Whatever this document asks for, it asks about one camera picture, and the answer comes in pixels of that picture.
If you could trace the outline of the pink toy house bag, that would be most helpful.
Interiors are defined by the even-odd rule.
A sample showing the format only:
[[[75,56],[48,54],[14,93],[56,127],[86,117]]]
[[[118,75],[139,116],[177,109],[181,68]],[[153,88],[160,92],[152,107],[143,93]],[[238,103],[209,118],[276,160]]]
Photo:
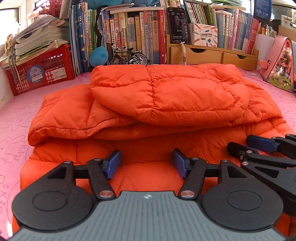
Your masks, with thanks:
[[[258,61],[262,79],[282,90],[295,90],[295,41],[276,36],[265,60]]]

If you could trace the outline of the wooden drawer organizer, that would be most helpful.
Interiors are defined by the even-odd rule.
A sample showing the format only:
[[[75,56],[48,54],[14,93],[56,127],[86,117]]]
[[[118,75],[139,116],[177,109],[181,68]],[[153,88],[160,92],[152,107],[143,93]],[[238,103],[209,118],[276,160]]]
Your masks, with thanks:
[[[232,64],[243,70],[254,71],[257,68],[258,55],[259,51],[256,49],[252,54],[246,54],[228,49],[194,45],[185,45],[185,52],[182,52],[182,46],[171,43],[170,36],[166,35],[167,64]]]

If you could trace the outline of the right row of books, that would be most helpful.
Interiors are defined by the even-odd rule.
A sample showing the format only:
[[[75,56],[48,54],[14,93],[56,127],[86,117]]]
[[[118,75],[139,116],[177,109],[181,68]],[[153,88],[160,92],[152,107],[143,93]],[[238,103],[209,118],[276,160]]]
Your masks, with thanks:
[[[167,8],[184,8],[189,24],[218,28],[218,48],[253,52],[258,34],[275,37],[277,30],[270,21],[253,16],[254,1],[161,1]]]

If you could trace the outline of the row of books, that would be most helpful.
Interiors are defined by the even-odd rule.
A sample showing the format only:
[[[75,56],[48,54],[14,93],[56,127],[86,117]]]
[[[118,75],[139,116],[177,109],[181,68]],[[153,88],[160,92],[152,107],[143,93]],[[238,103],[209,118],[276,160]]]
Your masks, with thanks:
[[[166,10],[161,1],[70,1],[70,48],[75,75],[94,67],[93,50],[103,46],[113,58],[112,45],[142,51],[152,64],[166,63]]]
[[[254,1],[161,1],[167,8],[184,8],[189,24],[218,28],[218,48],[253,52],[258,34],[275,37],[277,30],[270,21],[253,16]]]

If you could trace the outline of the red plastic crate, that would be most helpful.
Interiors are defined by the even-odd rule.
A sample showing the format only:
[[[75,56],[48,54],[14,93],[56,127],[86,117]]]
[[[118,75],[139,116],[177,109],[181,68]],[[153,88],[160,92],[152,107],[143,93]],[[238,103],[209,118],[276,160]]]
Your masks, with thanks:
[[[14,96],[51,84],[73,80],[70,45],[43,53],[26,63],[5,70]]]

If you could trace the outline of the blue cardboard box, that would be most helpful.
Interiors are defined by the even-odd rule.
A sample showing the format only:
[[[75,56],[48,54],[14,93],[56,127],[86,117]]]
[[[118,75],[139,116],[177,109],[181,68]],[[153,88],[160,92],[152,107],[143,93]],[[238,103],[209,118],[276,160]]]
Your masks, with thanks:
[[[271,18],[271,0],[254,0],[253,16],[270,21]]]

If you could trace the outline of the blue plush ball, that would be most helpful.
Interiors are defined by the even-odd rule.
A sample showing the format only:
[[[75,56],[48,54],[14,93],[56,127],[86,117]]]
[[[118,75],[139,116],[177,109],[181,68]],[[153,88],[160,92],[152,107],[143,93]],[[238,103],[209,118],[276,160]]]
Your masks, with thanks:
[[[109,54],[103,46],[97,47],[89,57],[89,63],[92,67],[105,65],[108,61]]]

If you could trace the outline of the black smartphone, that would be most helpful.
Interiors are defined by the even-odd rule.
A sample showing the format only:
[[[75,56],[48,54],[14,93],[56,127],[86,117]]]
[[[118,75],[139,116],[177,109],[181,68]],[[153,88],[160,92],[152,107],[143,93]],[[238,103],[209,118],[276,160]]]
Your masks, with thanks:
[[[183,42],[189,43],[189,30],[188,22],[184,8],[172,8],[166,9],[170,27],[170,39],[171,43],[179,44]]]

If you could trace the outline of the miniature bicycle model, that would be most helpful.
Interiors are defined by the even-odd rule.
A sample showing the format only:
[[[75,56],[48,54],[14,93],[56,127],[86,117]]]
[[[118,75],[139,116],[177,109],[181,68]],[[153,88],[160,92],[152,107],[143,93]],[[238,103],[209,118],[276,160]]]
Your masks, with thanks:
[[[144,65],[147,66],[150,61],[142,51],[133,51],[132,48],[123,48],[111,46],[113,50],[113,58],[109,61],[108,65]]]

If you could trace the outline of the left row of books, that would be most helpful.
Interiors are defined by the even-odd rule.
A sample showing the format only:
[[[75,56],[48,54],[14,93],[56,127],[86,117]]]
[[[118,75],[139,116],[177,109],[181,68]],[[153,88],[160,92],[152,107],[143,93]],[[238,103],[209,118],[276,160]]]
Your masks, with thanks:
[[[70,1],[70,48],[75,75],[94,67],[93,50],[103,46],[113,58],[112,45],[142,51],[152,64],[166,63],[166,10],[161,1]]]

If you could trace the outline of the stack of paper workbooks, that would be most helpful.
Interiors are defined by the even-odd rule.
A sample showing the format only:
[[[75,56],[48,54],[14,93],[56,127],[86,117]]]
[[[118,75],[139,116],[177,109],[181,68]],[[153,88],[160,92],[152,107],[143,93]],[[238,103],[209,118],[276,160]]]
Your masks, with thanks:
[[[21,65],[51,49],[69,43],[69,23],[52,15],[40,15],[15,36],[7,36],[1,67]]]

